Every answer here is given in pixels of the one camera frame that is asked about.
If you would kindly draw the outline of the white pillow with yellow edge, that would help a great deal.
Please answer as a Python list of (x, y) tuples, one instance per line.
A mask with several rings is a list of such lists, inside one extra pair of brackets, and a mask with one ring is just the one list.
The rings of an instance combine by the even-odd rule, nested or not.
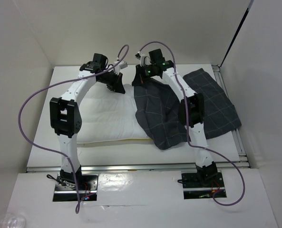
[(153, 143), (136, 120), (134, 88), (125, 84), (124, 89), (125, 94), (111, 92), (99, 82), (90, 88), (79, 106), (82, 126), (77, 134), (78, 145), (117, 141)]

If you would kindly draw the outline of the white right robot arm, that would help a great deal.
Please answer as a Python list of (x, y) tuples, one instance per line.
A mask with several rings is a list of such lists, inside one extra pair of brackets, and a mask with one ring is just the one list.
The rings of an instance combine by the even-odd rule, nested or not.
[(170, 86), (178, 100), (179, 122), (187, 131), (187, 142), (195, 154), (196, 181), (207, 187), (218, 174), (217, 166), (208, 151), (207, 139), (204, 133), (204, 96), (194, 91), (182, 78), (176, 69), (174, 61), (165, 60), (160, 49), (149, 52), (150, 64), (146, 64), (146, 55), (138, 51), (135, 57), (136, 75), (132, 85), (144, 85), (151, 77), (159, 76)]

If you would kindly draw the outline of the aluminium front rail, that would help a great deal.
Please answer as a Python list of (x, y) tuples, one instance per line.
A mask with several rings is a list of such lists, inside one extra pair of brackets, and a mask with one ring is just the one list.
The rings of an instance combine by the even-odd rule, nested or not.
[[(187, 170), (195, 169), (195, 163), (171, 164), (141, 164), (141, 165), (109, 165), (109, 166), (81, 166), (83, 172), (99, 171), (159, 171), (159, 170)], [(60, 167), (28, 167), (26, 173), (58, 172)]]

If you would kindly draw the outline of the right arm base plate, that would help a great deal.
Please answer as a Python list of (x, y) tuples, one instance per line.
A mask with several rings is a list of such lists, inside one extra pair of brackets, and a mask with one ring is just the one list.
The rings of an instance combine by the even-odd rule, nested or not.
[(227, 197), (221, 172), (204, 183), (198, 180), (196, 173), (182, 173), (177, 182), (183, 187), (185, 200), (210, 199), (214, 194), (215, 198)]

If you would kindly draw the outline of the aluminium rail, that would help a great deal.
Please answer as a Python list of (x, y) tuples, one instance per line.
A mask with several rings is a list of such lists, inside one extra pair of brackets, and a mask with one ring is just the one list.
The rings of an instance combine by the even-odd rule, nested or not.
[[(229, 95), (226, 90), (225, 83), (224, 83), (224, 80), (221, 74), (220, 67), (218, 65), (212, 65), (212, 70), (213, 70), (216, 82), (224, 90), (226, 96), (229, 98)], [(237, 166), (240, 167), (241, 169), (251, 168), (247, 154), (244, 149), (244, 145), (243, 145), (239, 130), (236, 129), (232, 131), (232, 135), (233, 135), (233, 140), (235, 142), (235, 146), (237, 148), (237, 152), (239, 156), (240, 165), (237, 165)]]
[[(83, 172), (99, 171), (159, 171), (159, 170), (187, 170), (195, 169), (195, 163), (171, 164), (141, 164), (141, 165), (109, 165), (109, 166), (81, 166)], [(28, 167), (26, 173), (58, 172), (60, 167)]]

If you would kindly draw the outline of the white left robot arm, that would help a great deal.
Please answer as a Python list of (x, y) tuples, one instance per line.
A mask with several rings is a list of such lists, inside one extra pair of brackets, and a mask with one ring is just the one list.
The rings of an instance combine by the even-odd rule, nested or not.
[(92, 61), (80, 67), (78, 80), (61, 97), (53, 97), (49, 103), (50, 125), (58, 137), (63, 155), (60, 180), (73, 190), (82, 185), (81, 164), (77, 154), (77, 135), (82, 126), (79, 111), (81, 101), (97, 82), (107, 85), (112, 92), (125, 93), (120, 70), (127, 67), (127, 63), (117, 59), (111, 66), (107, 62), (106, 56), (95, 53)]

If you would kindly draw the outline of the aluminium right side rail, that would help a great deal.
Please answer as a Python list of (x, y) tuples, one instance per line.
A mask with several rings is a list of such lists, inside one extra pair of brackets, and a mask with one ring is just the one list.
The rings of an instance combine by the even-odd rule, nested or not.
[[(218, 65), (212, 65), (212, 70), (213, 70), (216, 82), (224, 90), (226, 96), (229, 98), (229, 95), (226, 90), (225, 83), (224, 83), (224, 80), (221, 74), (220, 67)], [(235, 146), (237, 148), (237, 152), (239, 156), (240, 165), (237, 165), (237, 166), (240, 167), (241, 169), (251, 168), (247, 154), (244, 149), (244, 145), (243, 145), (239, 130), (236, 129), (232, 131), (232, 135), (233, 135), (233, 140), (235, 142)]]

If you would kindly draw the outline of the dark grey checked pillowcase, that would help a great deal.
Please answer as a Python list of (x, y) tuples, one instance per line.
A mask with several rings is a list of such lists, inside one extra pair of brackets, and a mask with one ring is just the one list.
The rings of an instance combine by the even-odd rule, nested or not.
[[(183, 77), (197, 93), (204, 96), (204, 132), (212, 139), (241, 127), (235, 106), (224, 90), (202, 68)], [(134, 87), (136, 120), (160, 150), (187, 141), (186, 129), (179, 122), (179, 100), (170, 86), (151, 79)]]

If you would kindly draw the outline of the clear plastic object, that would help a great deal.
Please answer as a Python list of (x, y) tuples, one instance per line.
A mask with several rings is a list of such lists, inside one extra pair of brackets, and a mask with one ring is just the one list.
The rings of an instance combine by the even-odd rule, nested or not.
[(26, 219), (23, 215), (5, 213), (0, 216), (0, 228), (25, 228)]

